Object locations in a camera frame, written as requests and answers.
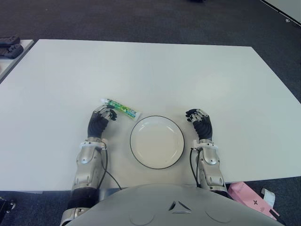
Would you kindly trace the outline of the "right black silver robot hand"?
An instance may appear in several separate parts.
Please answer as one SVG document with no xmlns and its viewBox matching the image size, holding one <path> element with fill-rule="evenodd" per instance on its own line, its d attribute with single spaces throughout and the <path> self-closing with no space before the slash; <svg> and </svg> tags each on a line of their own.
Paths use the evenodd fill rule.
<svg viewBox="0 0 301 226">
<path fill-rule="evenodd" d="M 201 109 L 191 109 L 185 114 L 187 121 L 191 122 L 199 140 L 208 139 L 212 141 L 213 128 L 209 115 Z"/>
</svg>

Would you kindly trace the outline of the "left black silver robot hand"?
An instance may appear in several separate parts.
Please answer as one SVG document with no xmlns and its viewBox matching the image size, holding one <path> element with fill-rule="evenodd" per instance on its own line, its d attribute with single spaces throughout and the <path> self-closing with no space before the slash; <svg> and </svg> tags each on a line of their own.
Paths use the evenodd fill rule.
<svg viewBox="0 0 301 226">
<path fill-rule="evenodd" d="M 116 119 L 117 114 L 114 111 L 114 106 L 101 105 L 100 107 L 96 108 L 93 110 L 88 124 L 87 137 L 101 138 L 102 133 L 109 123 L 109 120 L 115 121 Z"/>
</svg>

